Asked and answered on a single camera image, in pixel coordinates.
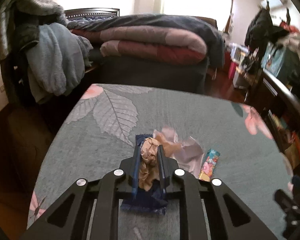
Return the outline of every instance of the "gray fleece blanket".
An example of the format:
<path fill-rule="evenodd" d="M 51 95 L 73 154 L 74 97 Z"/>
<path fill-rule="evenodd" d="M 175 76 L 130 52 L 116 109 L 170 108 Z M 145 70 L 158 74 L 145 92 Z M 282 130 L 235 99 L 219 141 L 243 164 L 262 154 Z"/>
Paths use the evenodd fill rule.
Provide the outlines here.
<path fill-rule="evenodd" d="M 41 25 L 39 30 L 39 43 L 26 52 L 29 68 L 47 94 L 69 93 L 84 76 L 92 46 L 87 39 L 72 34 L 59 23 Z M 30 76 L 29 84 L 36 102 L 42 100 L 45 95 L 43 91 L 36 92 Z"/>
<path fill-rule="evenodd" d="M 69 22 L 67 28 L 98 32 L 112 27 L 139 25 L 170 27 L 196 33 L 208 46 L 210 66 L 219 68 L 224 65 L 224 41 L 219 31 L 195 17 L 164 14 L 126 15 L 98 20 L 74 20 Z"/>
<path fill-rule="evenodd" d="M 68 23 L 62 6 L 52 0 L 6 0 L 0 9 L 0 61 L 4 60 L 11 51 L 15 9 L 37 16 L 55 14 L 58 23 L 64 26 Z"/>

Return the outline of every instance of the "triangular cutout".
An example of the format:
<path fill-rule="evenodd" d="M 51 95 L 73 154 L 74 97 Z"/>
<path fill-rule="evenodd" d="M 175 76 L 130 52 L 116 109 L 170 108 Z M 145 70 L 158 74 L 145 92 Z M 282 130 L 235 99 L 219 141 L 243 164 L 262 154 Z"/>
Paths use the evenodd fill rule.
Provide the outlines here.
<path fill-rule="evenodd" d="M 240 208 L 240 206 L 228 195 L 223 195 L 228 208 L 231 222 L 234 227 L 239 227 L 250 222 L 251 218 Z"/>
<path fill-rule="evenodd" d="M 73 203 L 75 195 L 71 194 L 47 219 L 49 224 L 55 225 L 57 227 L 64 227 L 66 224 L 71 205 Z"/>

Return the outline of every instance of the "silver screw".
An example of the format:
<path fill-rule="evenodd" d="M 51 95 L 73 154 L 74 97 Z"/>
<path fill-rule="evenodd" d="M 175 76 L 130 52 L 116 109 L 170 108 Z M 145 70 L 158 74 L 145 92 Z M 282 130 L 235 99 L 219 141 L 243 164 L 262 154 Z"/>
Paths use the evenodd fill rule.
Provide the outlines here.
<path fill-rule="evenodd" d="M 123 173 L 124 173 L 123 170 L 120 170 L 120 169 L 117 169 L 113 172 L 113 174 L 116 176 L 121 176 Z"/>
<path fill-rule="evenodd" d="M 220 186 L 222 181 L 220 179 L 213 179 L 211 183 L 215 186 Z"/>
<path fill-rule="evenodd" d="M 85 179 L 78 179 L 77 180 L 77 185 L 78 186 L 84 186 L 86 185 L 87 181 Z"/>
<path fill-rule="evenodd" d="M 182 169 L 176 169 L 174 171 L 174 173 L 177 175 L 177 176 L 183 176 L 185 174 L 185 171 L 182 170 Z"/>

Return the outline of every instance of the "brown curtain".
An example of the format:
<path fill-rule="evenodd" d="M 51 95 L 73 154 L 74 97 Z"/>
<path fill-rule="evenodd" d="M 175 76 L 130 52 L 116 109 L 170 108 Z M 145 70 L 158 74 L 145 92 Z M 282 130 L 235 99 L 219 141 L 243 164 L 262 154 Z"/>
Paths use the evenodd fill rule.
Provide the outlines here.
<path fill-rule="evenodd" d="M 229 27 L 230 27 L 230 23 L 231 23 L 231 16 L 232 16 L 232 8 L 233 8 L 233 0 L 231 0 L 230 15 L 229 15 L 229 19 L 227 21 L 226 27 L 225 27 L 225 33 L 228 33 L 228 31 L 229 31 Z"/>

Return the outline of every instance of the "pink and red comforter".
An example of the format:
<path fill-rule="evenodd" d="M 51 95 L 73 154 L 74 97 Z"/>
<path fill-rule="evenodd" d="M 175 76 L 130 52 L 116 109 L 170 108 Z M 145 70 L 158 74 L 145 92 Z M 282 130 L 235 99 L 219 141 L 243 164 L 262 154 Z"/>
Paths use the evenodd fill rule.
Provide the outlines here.
<path fill-rule="evenodd" d="M 176 65 L 197 64 L 207 54 L 207 45 L 197 34 L 156 26 L 113 27 L 93 32 L 73 29 L 72 33 L 102 44 L 105 56 L 134 56 Z"/>

